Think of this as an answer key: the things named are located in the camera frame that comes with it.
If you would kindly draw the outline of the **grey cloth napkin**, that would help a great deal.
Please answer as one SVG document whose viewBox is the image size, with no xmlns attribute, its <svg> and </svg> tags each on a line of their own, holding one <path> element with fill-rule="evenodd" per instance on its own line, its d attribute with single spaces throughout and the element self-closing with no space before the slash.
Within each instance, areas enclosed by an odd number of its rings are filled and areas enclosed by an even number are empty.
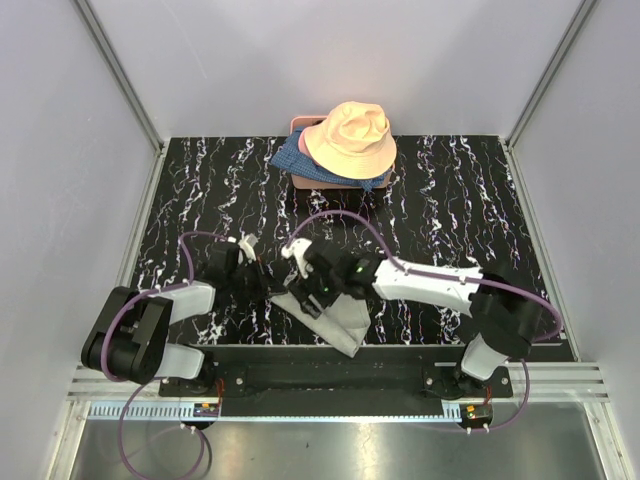
<svg viewBox="0 0 640 480">
<path fill-rule="evenodd" d="M 291 293 L 274 296 L 271 302 L 349 358 L 355 357 L 371 325 L 366 301 L 349 295 L 340 295 L 317 319 L 304 313 Z"/>
</svg>

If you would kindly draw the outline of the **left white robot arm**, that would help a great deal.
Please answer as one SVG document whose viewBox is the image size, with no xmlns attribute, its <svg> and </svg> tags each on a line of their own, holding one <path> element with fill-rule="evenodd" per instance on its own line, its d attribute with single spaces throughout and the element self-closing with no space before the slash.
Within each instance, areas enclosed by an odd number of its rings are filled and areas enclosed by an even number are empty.
<svg viewBox="0 0 640 480">
<path fill-rule="evenodd" d="M 216 372 L 205 365 L 205 353 L 171 343 L 169 330 L 233 302 L 268 298 L 275 283 L 255 252 L 257 242 L 249 234 L 217 243 L 200 270 L 177 285 L 114 288 L 82 347 L 82 365 L 112 381 L 139 385 L 156 377 L 180 378 L 193 395 L 208 394 L 215 386 Z"/>
</svg>

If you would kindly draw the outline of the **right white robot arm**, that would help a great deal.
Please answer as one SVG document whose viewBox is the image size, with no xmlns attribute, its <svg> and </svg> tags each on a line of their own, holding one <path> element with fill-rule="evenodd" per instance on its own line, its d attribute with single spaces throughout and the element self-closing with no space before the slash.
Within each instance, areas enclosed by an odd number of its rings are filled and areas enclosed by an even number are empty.
<svg viewBox="0 0 640 480">
<path fill-rule="evenodd" d="M 298 239 L 282 256 L 296 264 L 287 288 L 302 312 L 318 320 L 346 299 L 402 300 L 448 308 L 472 322 L 454 384 L 466 396 L 486 389 L 494 371 L 523 360 L 539 341 L 544 312 L 560 326 L 558 311 L 517 286 L 503 269 L 437 267 L 375 253 L 355 255 L 329 243 Z"/>
</svg>

